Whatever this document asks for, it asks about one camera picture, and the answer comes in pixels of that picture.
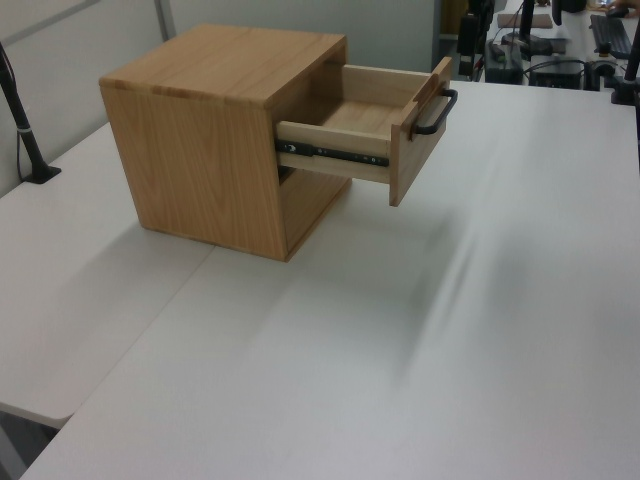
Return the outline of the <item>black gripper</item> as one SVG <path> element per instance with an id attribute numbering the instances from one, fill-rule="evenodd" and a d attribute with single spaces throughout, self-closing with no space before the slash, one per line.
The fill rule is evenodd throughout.
<path id="1" fill-rule="evenodd" d="M 471 0 L 459 24 L 457 52 L 460 54 L 460 75 L 480 80 L 485 65 L 485 57 L 480 56 L 473 70 L 473 56 L 478 42 L 487 30 L 487 0 Z"/>

